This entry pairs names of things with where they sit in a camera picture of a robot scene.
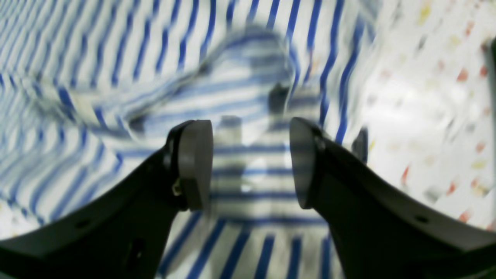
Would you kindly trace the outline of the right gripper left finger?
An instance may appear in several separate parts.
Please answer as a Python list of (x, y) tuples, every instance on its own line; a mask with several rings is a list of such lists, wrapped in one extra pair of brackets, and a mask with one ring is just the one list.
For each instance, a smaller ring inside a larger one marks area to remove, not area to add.
[(153, 279), (176, 215), (208, 206), (210, 120), (175, 126), (166, 145), (68, 216), (1, 242), (2, 279)]

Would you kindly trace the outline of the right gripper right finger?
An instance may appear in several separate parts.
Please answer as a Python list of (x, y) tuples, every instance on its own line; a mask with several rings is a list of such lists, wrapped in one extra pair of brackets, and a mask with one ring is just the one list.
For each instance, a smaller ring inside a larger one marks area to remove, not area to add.
[(290, 121), (296, 196), (328, 224), (347, 279), (494, 279), (495, 233), (421, 204), (313, 122)]

